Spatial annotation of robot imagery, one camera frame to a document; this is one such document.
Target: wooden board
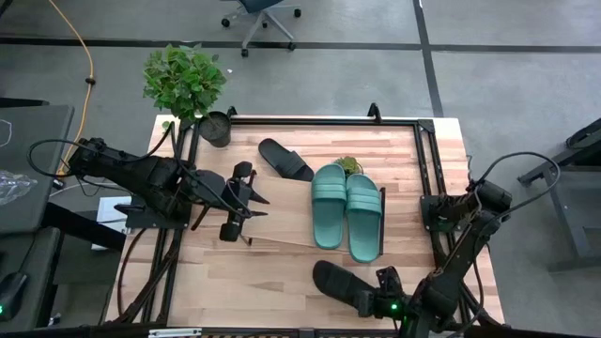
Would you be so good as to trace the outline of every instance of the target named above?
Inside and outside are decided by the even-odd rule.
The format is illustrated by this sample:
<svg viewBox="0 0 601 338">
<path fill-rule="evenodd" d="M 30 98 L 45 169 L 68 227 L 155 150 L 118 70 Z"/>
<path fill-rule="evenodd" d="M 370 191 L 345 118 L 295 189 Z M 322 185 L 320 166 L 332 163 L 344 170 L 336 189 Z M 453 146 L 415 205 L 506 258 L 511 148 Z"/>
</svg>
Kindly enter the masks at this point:
<svg viewBox="0 0 601 338">
<path fill-rule="evenodd" d="M 162 122 L 171 119 L 169 115 L 157 117 L 151 145 L 155 145 L 161 138 Z M 447 191 L 461 194 L 468 183 L 468 166 L 458 121 L 453 118 L 438 118 L 434 121 Z M 236 163 L 251 161 L 258 177 L 278 177 L 257 150 L 259 142 L 267 137 L 277 140 L 290 150 L 296 150 L 314 170 L 338 157 L 356 157 L 365 173 L 379 187 L 387 189 L 385 254 L 371 264 L 360 264 L 344 251 L 325 251 L 304 245 L 307 233 L 303 232 L 301 235 L 293 230 L 283 230 L 278 238 L 272 239 L 267 238 L 267 235 L 260 238 L 254 234 L 252 247 L 247 247 L 241 241 L 222 242 L 219 241 L 219 229 L 224 222 L 225 213 L 210 211 L 195 232 L 186 231 L 184 234 L 169 325 L 390 329 L 390 320 L 358 318 L 352 307 L 322 295 L 313 284 L 311 271 L 317 260 L 325 259 L 350 269 L 368 283 L 376 284 L 375 271 L 393 265 L 400 274 L 406 292 L 410 293 L 434 267 L 430 240 L 421 224 L 418 198 L 422 194 L 422 181 L 412 129 L 236 126 L 232 130 L 232 142 L 226 148 L 215 148 L 202 141 L 196 164 L 230 177 Z M 434 169 L 425 138 L 424 144 L 428 172 L 433 177 Z M 172 154 L 173 150 L 169 145 L 162 146 L 158 151 L 160 156 Z M 289 200 L 278 197 L 286 196 L 287 190 L 261 191 L 269 186 L 269 178 L 258 184 L 257 190 L 268 199 L 268 195 L 274 195 L 271 200 L 278 200 L 279 204 Z M 431 185 L 436 193 L 434 182 Z M 303 209 L 290 207 L 289 210 L 296 210 L 291 212 L 296 212 L 298 217 L 291 222 L 306 223 L 306 212 L 310 210 L 308 202 Z M 195 208 L 193 218 L 199 212 Z M 288 229 L 285 220 L 291 220 L 292 217 L 278 214 L 276 210 L 270 216 L 281 223 L 283 229 Z M 261 225 L 265 221 L 261 218 L 250 220 L 249 226 L 245 225 L 245 234 L 249 234 L 247 231 L 260 232 L 261 226 L 267 226 Z M 255 225 L 255 230 L 251 230 L 252 224 Z M 123 284 L 123 300 L 126 305 L 133 300 L 147 279 L 156 236 L 157 231 L 146 231 L 133 250 Z M 129 236 L 126 249 L 131 239 L 132 236 Z M 478 267 L 485 287 L 485 307 L 494 318 L 502 322 L 501 305 L 487 250 L 483 250 L 478 256 Z M 465 282 L 477 298 L 478 289 L 473 273 L 466 276 Z M 162 296 L 161 286 L 159 290 L 155 314 Z M 116 292 L 111 297 L 107 319 L 114 317 Z"/>
</svg>

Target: small succulent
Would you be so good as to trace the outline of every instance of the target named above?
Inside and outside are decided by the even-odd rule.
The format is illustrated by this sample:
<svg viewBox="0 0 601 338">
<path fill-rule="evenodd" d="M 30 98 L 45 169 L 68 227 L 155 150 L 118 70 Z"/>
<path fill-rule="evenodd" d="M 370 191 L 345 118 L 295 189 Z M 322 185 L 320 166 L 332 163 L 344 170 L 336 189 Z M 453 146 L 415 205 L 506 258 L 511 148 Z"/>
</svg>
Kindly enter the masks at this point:
<svg viewBox="0 0 601 338">
<path fill-rule="evenodd" d="M 342 168 L 345 169 L 345 175 L 347 177 L 353 174 L 363 173 L 363 168 L 357 162 L 357 159 L 355 159 L 354 157 L 345 156 L 344 158 L 336 160 L 334 163 L 340 164 L 340 166 L 342 166 Z"/>
</svg>

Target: green slide sandal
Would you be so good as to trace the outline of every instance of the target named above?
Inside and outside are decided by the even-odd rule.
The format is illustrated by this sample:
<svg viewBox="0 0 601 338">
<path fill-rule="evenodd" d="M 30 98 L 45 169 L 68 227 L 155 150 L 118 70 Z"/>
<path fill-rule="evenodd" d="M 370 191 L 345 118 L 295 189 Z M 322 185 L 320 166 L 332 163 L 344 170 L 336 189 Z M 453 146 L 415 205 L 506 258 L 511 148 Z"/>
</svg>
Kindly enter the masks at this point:
<svg viewBox="0 0 601 338">
<path fill-rule="evenodd" d="M 342 242 L 342 225 L 347 203 L 345 170 L 328 164 L 317 170 L 311 182 L 313 234 L 321 249 L 336 249 Z"/>
<path fill-rule="evenodd" d="M 361 174 L 347 179 L 348 250 L 354 260 L 369 263 L 378 258 L 382 201 L 378 187 Z"/>
</svg>

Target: plastic bag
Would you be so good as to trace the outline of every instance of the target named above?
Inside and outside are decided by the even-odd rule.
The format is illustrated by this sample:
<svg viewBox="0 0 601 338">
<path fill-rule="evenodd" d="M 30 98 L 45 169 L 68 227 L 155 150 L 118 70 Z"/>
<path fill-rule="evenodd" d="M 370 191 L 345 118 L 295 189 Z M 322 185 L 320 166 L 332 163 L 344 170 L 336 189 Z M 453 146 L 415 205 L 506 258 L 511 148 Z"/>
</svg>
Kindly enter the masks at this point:
<svg viewBox="0 0 601 338">
<path fill-rule="evenodd" d="M 0 206 L 8 204 L 25 195 L 38 182 L 27 175 L 12 174 L 0 170 Z"/>
</svg>

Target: yellow extension cord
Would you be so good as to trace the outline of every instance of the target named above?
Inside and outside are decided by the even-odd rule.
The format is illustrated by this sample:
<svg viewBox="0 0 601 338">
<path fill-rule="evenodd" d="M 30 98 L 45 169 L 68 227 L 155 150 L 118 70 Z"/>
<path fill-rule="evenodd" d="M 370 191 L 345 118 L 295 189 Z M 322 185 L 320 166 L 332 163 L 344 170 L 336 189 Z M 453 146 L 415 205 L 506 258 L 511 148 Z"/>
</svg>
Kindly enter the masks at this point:
<svg viewBox="0 0 601 338">
<path fill-rule="evenodd" d="M 82 131 L 84 130 L 85 114 L 87 112 L 87 103 L 90 100 L 90 93 L 92 92 L 92 85 L 94 84 L 94 61 L 92 61 L 92 55 L 90 54 L 90 51 L 87 49 L 87 46 L 85 46 L 84 40 L 79 35 L 79 33 L 77 33 L 77 30 L 73 27 L 73 25 L 71 24 L 69 19 L 67 19 L 65 14 L 63 14 L 63 12 L 60 10 L 60 8 L 58 8 L 58 6 L 54 3 L 53 0 L 48 0 L 48 1 L 50 2 L 50 5 L 52 5 L 54 7 L 54 9 L 56 9 L 58 14 L 63 18 L 63 20 L 65 20 L 65 23 L 67 23 L 69 25 L 69 28 L 71 29 L 73 34 L 75 34 L 75 36 L 77 37 L 79 42 L 82 44 L 82 47 L 84 47 L 85 53 L 87 54 L 87 59 L 90 62 L 90 76 L 88 78 L 89 81 L 87 81 L 87 94 L 85 94 L 84 109 L 82 111 L 82 122 L 80 123 L 79 130 L 77 131 L 77 135 L 75 136 L 75 142 L 77 142 L 79 140 L 80 136 L 82 135 Z M 72 150 L 73 150 L 73 145 L 69 145 L 67 154 L 65 154 L 65 159 L 67 159 L 67 160 L 69 159 L 69 155 Z M 65 174 L 64 170 L 65 170 L 65 163 L 61 162 L 60 166 L 58 167 L 58 171 L 56 173 L 59 175 Z"/>
</svg>

